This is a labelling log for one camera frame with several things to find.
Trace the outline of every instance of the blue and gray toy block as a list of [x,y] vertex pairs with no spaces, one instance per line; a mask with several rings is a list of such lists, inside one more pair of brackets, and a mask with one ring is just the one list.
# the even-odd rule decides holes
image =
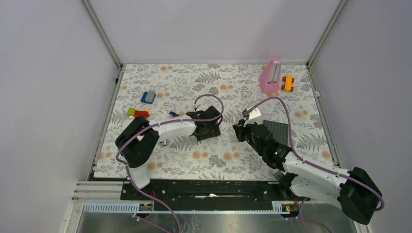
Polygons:
[[156,93],[154,91],[145,91],[140,101],[142,103],[152,104],[153,101],[155,100],[155,97],[156,97]]

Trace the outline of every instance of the table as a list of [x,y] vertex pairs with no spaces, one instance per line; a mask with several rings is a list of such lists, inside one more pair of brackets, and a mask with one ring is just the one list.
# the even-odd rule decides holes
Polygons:
[[[179,115],[194,110],[194,100],[210,93],[223,100],[225,111],[222,135],[197,142],[194,136],[167,140],[155,147],[147,164],[150,177],[158,179],[258,180],[273,181],[276,170],[269,168],[246,143],[237,141],[232,125],[241,112],[259,101],[279,96],[292,121],[293,144],[303,156],[332,165],[329,146],[319,116],[305,65],[282,65],[281,77],[295,78],[294,91],[262,94],[258,77],[265,66],[251,64],[127,64],[99,158],[96,178],[125,178],[124,166],[115,160],[115,140],[130,123],[127,110],[149,109],[148,120],[169,119],[169,111]],[[144,91],[153,90],[152,105],[141,103]],[[201,98],[198,110],[220,104]],[[287,123],[282,105],[270,100],[259,107],[262,119]]]

